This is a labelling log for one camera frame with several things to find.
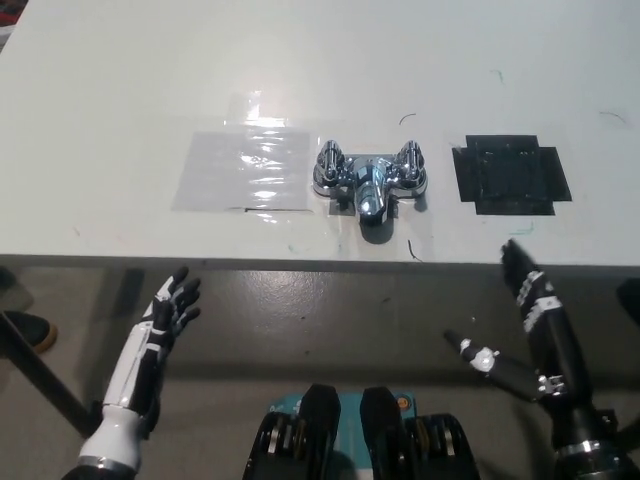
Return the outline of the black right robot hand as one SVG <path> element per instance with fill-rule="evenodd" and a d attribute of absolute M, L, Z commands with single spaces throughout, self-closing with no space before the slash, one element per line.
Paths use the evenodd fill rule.
<path fill-rule="evenodd" d="M 552 421 L 556 451 L 600 447 L 611 434 L 594 407 L 591 379 L 564 304 L 519 243 L 508 240 L 501 253 L 504 281 L 519 310 L 533 364 L 452 330 L 445 331 L 444 338 L 492 384 L 543 408 Z"/>

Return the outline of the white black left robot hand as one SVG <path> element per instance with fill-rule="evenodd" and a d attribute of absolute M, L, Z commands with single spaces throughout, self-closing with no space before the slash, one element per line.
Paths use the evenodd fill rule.
<path fill-rule="evenodd" d="M 102 405 L 118 407 L 143 419 L 159 415 L 168 357 L 186 326 L 199 317 L 196 306 L 201 280 L 183 266 L 153 295 L 141 319 L 133 325 L 121 350 Z"/>

